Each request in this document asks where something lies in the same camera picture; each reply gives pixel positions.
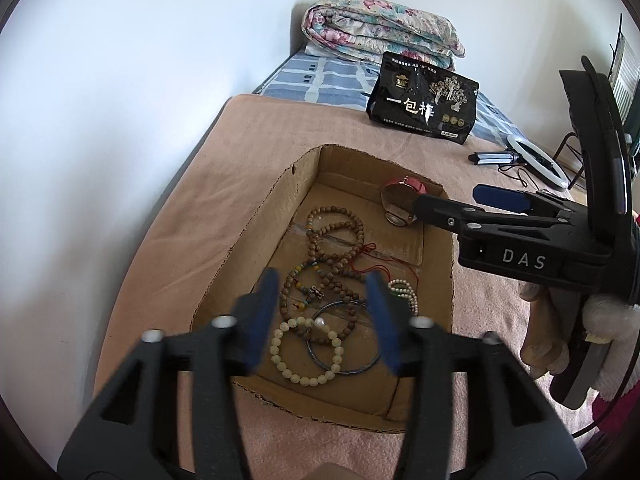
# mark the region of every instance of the wristwatch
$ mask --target wristwatch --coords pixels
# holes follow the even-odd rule
[[[411,225],[415,221],[414,200],[418,195],[426,193],[426,186],[412,176],[387,182],[380,190],[386,219],[398,227]]]

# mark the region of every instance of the gold logo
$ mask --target gold logo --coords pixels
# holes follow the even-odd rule
[[[396,86],[398,88],[407,88],[409,86],[409,78],[404,74],[396,75]]]

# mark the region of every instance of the floral blanket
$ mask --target floral blanket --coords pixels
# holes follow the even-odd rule
[[[465,55],[447,18],[386,0],[319,0],[302,18],[302,32],[312,56],[380,64],[391,51],[453,69],[453,57]]]

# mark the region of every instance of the bolt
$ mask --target bolt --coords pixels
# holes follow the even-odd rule
[[[145,343],[159,343],[162,341],[163,338],[164,338],[164,332],[162,330],[156,330],[156,329],[145,330],[142,333],[142,336],[140,336],[140,339],[142,339],[142,341]]]
[[[230,328],[237,322],[238,320],[233,316],[218,316],[211,320],[211,325],[215,328]]]
[[[435,324],[433,322],[433,319],[431,319],[430,317],[426,317],[426,316],[412,317],[409,320],[409,323],[411,324],[411,326],[413,326],[415,328],[432,328],[433,325]]]
[[[482,342],[486,345],[499,345],[502,344],[500,338],[495,332],[485,332],[482,336]]]

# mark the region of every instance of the black package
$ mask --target black package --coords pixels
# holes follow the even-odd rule
[[[464,144],[476,122],[479,86],[430,63],[385,52],[367,114],[387,126]]]

